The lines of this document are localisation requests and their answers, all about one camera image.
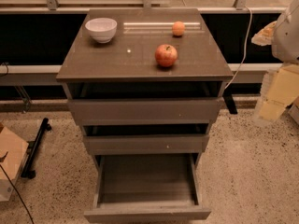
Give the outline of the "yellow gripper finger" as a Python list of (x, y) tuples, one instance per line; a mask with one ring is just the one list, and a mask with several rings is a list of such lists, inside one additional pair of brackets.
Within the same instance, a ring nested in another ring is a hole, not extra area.
[(299, 96), (299, 65), (284, 63), (277, 70), (269, 70), (263, 77), (260, 94), (253, 120), (273, 123)]
[(268, 46), (272, 44), (277, 22), (272, 21), (253, 36), (251, 42), (258, 46)]

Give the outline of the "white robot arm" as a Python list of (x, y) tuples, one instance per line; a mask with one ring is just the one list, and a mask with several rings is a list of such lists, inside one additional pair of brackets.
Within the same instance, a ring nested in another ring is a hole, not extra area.
[(278, 120), (299, 96), (299, 0), (292, 0), (276, 21), (260, 30), (251, 42), (271, 46), (272, 55), (282, 61), (263, 77), (253, 120), (263, 127)]

